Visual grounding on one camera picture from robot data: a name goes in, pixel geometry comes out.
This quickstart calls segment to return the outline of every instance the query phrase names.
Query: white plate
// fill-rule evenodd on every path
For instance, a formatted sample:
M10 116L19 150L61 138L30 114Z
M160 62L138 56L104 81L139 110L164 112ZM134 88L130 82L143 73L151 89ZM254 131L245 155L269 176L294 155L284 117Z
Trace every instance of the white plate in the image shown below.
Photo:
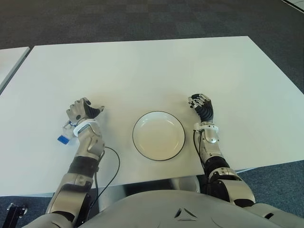
M151 112L136 122L133 128L133 142L143 156L157 161L168 160L183 148L185 131L173 115Z

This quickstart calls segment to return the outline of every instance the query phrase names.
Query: black joint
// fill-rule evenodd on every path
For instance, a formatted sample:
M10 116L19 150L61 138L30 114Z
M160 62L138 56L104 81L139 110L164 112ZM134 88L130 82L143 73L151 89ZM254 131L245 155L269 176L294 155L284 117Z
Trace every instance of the black joint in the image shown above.
M267 214L267 215L265 216L265 218L266 218L266 219L270 219L270 218L273 217L273 216L274 216L273 213L269 213L269 214Z
M210 183L212 183L213 181L216 181L218 179L221 180L232 180L232 181L241 181L241 179L238 176L234 176L234 175L220 175L219 172L214 172L212 177L210 178Z
M204 172L209 176L217 168L230 168L226 160L219 156L209 158L204 164Z
M98 161L94 158L77 156L73 159L69 173L77 173L88 177L93 177L94 173L98 171Z
M220 180L216 180L215 182L207 185L207 195L230 202L227 188Z
M234 203L241 208L251 207L254 205L254 202L249 199L236 199Z

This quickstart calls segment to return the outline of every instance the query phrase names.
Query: black cable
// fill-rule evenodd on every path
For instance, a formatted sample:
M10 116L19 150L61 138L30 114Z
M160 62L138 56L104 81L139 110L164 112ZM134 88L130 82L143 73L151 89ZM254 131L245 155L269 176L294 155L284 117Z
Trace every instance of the black cable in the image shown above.
M198 149L197 146L196 146L196 142L195 142L195 133L196 132L193 131L193 143L194 143L194 146L195 146L196 153L198 153L198 156L199 156L199 159L200 159L200 163L203 166L203 160L200 157L200 144L199 144L199 149Z
M114 149L112 149L111 147L105 146L105 148L112 150L112 151L116 154L116 156L117 156L117 158L118 158L118 167L117 167L117 170L116 170L115 175L112 177L112 179L110 180L110 182L104 187L104 189L101 191L100 194L98 194L97 177L96 177L96 175L95 175L95 186L96 186L97 194L96 194L95 200L94 200L94 201L91 203L91 205L90 205L90 208L89 208L89 211L88 211L88 213L87 213L87 216L86 216L86 220L85 220L85 221L88 221L88 220L89 220L89 215L90 215L90 212L91 212L92 207L96 204L96 202L98 201L98 198L101 196L101 194L103 194L103 192L104 192L104 191L109 187L109 185L112 183L112 181L114 180L114 178L117 176L118 171L119 171L119 168L120 168L120 158L119 158L119 156L118 156L118 153L117 153Z

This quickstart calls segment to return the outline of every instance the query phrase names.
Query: another table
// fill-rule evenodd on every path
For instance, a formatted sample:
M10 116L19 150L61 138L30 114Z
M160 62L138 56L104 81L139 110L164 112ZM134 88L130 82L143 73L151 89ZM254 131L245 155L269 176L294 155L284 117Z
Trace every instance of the another table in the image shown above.
M36 46L13 79L0 99L0 195L56 190L78 145L57 141L65 110L84 96L105 105L98 121L122 162L113 185L202 174L192 143L199 118L187 104L199 92L212 100L232 168L304 159L304 95L248 37ZM143 157L132 142L138 118L155 110L185 128L184 148L168 161ZM116 167L106 151L100 187Z
M0 50L0 94L28 51L29 47Z

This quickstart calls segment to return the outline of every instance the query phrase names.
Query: humanoid robot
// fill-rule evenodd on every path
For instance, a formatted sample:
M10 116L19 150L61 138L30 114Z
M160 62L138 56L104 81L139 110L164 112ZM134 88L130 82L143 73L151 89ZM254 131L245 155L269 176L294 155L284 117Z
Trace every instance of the humanoid robot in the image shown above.
M213 123L211 100L203 94L189 97L200 117L194 143L208 179L204 194L157 190L126 197L87 221L93 203L87 194L104 155L105 144L98 122L103 110L82 98L67 110L65 129L72 130L80 145L67 174L45 215L25 228L304 228L304 219L267 204L256 203L248 185L229 167L219 149L219 128Z

